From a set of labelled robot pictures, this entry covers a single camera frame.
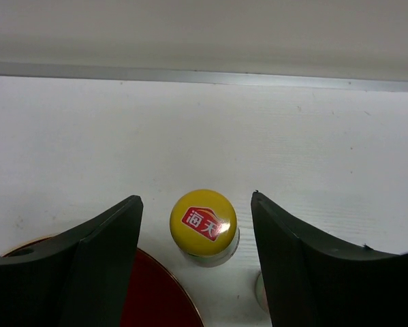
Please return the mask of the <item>sauce bottle yellow cap front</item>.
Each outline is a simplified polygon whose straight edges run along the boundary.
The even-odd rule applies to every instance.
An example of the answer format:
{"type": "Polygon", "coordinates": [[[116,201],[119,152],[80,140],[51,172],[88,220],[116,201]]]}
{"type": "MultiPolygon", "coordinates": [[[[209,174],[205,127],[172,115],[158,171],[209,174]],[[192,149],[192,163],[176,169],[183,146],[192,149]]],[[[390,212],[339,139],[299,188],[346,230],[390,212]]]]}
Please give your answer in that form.
{"type": "Polygon", "coordinates": [[[258,273],[257,279],[255,280],[255,299],[261,309],[266,313],[269,313],[262,271],[258,273]]]}

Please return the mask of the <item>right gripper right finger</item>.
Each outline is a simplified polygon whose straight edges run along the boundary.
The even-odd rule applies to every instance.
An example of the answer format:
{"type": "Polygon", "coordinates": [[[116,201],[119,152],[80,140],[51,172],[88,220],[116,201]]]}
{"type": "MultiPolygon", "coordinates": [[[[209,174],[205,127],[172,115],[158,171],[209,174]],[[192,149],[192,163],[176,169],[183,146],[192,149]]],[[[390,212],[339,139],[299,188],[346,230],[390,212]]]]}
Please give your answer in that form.
{"type": "Polygon", "coordinates": [[[408,253],[344,241],[260,192],[251,214],[273,326],[408,326],[408,253]]]}

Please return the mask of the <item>sauce bottle yellow cap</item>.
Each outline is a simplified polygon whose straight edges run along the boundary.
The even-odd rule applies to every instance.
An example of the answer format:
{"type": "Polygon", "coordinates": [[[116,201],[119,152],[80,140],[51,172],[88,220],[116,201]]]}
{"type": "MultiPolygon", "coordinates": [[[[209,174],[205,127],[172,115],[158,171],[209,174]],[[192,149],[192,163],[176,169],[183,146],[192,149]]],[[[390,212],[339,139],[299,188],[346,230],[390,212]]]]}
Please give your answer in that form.
{"type": "Polygon", "coordinates": [[[255,280],[255,299],[261,309],[266,313],[269,313],[262,271],[258,273],[257,279],[255,280]]]}
{"type": "Polygon", "coordinates": [[[234,207],[210,189],[190,191],[176,202],[170,213],[170,233],[186,258],[207,268],[227,262],[240,241],[234,207]]]}

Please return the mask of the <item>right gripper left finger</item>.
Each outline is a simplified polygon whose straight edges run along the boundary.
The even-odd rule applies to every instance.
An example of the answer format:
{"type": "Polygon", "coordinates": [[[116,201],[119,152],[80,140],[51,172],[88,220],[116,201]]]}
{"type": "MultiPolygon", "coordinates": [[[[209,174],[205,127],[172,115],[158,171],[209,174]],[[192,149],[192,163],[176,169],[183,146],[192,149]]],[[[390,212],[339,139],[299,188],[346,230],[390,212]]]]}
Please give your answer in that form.
{"type": "Polygon", "coordinates": [[[119,326],[142,220],[140,196],[0,256],[0,326],[119,326]]]}

